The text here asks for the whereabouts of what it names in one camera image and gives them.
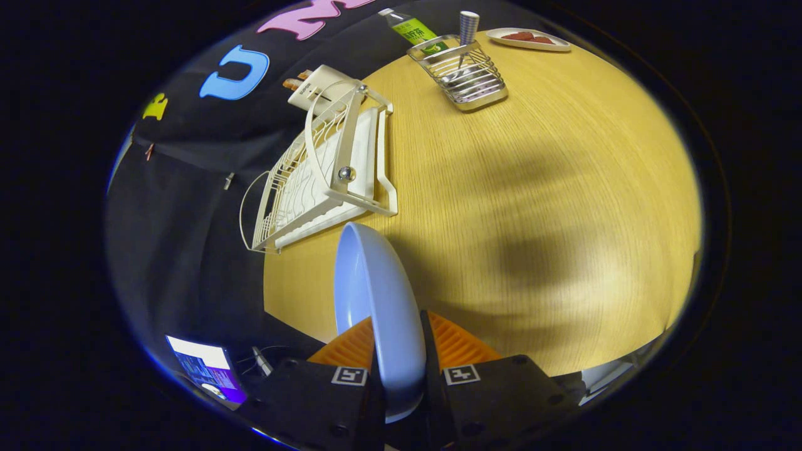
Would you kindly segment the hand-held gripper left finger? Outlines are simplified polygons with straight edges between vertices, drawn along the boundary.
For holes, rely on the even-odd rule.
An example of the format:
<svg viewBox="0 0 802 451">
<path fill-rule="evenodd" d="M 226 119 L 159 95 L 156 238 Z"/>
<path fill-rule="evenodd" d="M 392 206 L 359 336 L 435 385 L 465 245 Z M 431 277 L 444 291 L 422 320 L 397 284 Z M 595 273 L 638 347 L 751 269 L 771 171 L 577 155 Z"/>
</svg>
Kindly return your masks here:
<svg viewBox="0 0 802 451">
<path fill-rule="evenodd" d="M 370 318 L 305 360 L 281 360 L 239 408 L 257 431 L 298 450 L 383 450 L 385 411 Z"/>
</svg>

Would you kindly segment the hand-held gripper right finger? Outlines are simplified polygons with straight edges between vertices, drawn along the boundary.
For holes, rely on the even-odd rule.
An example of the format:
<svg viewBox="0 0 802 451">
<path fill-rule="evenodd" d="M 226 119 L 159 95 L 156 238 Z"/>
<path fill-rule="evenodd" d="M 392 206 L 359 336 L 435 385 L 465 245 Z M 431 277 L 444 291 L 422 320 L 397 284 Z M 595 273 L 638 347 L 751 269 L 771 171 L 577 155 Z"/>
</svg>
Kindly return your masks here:
<svg viewBox="0 0 802 451">
<path fill-rule="evenodd" d="M 530 449 L 578 411 L 585 396 L 578 372 L 547 376 L 530 357 L 501 356 L 435 312 L 420 318 L 430 450 Z"/>
</svg>

